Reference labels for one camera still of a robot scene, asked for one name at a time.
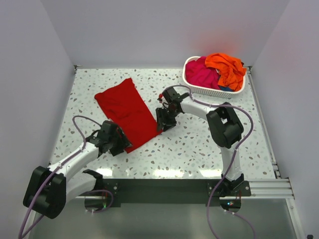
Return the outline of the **red t shirt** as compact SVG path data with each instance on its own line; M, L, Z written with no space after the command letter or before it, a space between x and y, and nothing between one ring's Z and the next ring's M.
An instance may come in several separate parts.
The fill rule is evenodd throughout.
M94 96L108 119L118 124L132 144L130 153L160 135L157 122L131 78Z

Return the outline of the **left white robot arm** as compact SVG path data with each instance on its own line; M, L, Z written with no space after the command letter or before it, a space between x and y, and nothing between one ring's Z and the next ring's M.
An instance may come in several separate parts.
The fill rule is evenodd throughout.
M103 176L84 166L104 153L116 156L132 146L121 127L108 120L83 139L83 143L64 159L47 168L34 169L23 199L25 207L54 219L66 203L77 196L87 192L99 195L105 188Z

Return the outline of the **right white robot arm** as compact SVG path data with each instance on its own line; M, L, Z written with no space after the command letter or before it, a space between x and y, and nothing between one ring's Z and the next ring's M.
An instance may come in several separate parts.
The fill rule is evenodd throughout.
M239 145L244 131L243 125L228 102L211 105L193 98L191 92L179 94L174 87L165 89L158 98L162 107L156 109L157 131L167 131L176 126L179 114L191 114L207 121L213 141L222 154L223 181L217 187L226 195L232 196L244 181L239 155Z

